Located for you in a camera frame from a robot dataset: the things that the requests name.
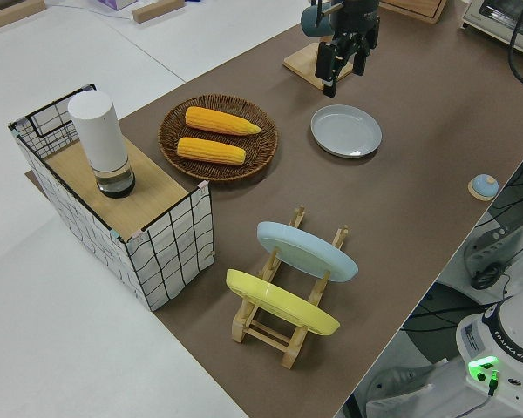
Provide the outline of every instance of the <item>wicker basket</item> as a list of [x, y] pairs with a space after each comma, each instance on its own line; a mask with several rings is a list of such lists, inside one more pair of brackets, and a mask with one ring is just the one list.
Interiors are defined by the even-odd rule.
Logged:
[[[189, 106], [199, 106], [245, 118], [260, 126], [261, 132], [246, 137], [201, 131], [186, 125], [185, 114]], [[239, 146], [246, 150], [243, 165], [224, 165], [194, 161], [176, 154], [176, 146], [182, 137], [210, 139]], [[178, 170], [197, 179], [228, 182], [245, 179], [260, 172], [275, 155], [278, 132], [267, 113], [255, 104], [232, 96], [210, 94], [191, 98], [172, 109], [159, 128], [159, 145], [166, 159]]]

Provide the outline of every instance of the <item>brown tabletop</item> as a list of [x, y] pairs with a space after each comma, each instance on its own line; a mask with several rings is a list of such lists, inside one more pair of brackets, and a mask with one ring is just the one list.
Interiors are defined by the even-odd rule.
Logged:
[[[279, 129], [265, 178], [214, 185], [215, 264], [156, 312], [249, 416], [333, 416], [487, 209], [467, 191], [469, 180], [488, 173], [504, 185], [523, 160], [523, 85], [502, 43], [459, 28], [463, 9], [448, 2], [435, 25], [380, 10], [379, 45], [365, 75], [346, 77], [333, 99], [282, 66], [313, 42], [295, 27], [121, 121], [123, 133], [188, 190], [198, 180], [176, 171], [157, 145], [175, 105], [234, 95], [259, 105]], [[358, 107], [380, 124], [376, 152], [344, 159], [316, 144], [310, 119], [332, 104]], [[286, 223], [300, 204], [302, 228], [322, 239], [350, 227], [343, 250], [360, 272], [328, 285], [320, 306], [341, 326], [329, 337], [310, 334], [287, 370], [274, 348], [248, 336], [231, 340], [240, 299], [225, 273], [257, 273], [267, 258], [257, 224]], [[283, 266], [275, 284], [307, 297], [312, 280]]]

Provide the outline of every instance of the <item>yellow corn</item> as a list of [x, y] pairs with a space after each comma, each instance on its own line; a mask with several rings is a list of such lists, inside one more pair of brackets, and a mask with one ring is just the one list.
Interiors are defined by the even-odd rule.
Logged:
[[245, 118], [198, 106], [190, 106], [186, 109], [186, 125], [203, 131], [230, 135], [251, 135], [261, 131], [259, 126]]
[[229, 165], [244, 164], [246, 159], [246, 151], [238, 146], [191, 137], [180, 138], [176, 153], [182, 158]]

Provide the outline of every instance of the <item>toaster oven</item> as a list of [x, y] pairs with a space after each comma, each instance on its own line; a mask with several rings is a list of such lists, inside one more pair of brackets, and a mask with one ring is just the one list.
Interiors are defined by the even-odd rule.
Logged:
[[[463, 15], [463, 26], [482, 30], [506, 44], [510, 43], [523, 0], [470, 0]], [[523, 52], [523, 19], [515, 49]]]

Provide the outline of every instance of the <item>green light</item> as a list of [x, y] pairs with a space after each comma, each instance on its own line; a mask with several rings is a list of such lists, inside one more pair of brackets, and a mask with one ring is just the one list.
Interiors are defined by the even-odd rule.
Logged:
[[[479, 373], [484, 373], [485, 370], [492, 367], [497, 362], [498, 357], [493, 355], [483, 357], [482, 359], [469, 361], [469, 374], [472, 376], [473, 379], [478, 380], [479, 378], [477, 377], [477, 375]], [[497, 379], [497, 372], [495, 370], [492, 371], [492, 379]]]

